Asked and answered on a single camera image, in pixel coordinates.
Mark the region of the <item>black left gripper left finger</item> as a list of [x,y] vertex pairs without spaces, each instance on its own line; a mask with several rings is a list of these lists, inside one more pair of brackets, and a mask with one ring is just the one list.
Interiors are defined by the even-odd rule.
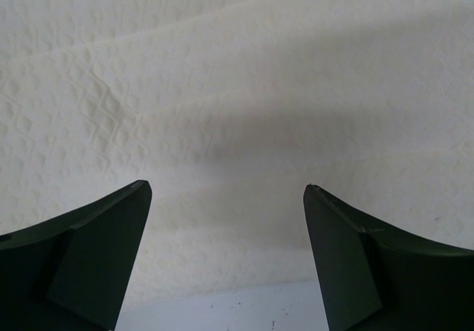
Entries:
[[114,330],[151,205],[138,180],[1,236],[2,330]]

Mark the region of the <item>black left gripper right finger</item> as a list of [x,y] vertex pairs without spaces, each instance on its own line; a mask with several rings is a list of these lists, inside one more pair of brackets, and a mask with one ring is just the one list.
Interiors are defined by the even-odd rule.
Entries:
[[422,238],[316,185],[304,213],[331,330],[471,330],[473,251]]

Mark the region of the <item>cream memory foam pillow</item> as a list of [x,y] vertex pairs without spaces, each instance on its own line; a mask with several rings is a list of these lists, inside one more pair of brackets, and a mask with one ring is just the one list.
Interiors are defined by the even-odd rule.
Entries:
[[316,184],[473,247],[473,0],[1,0],[1,231],[144,179],[124,301],[316,276]]

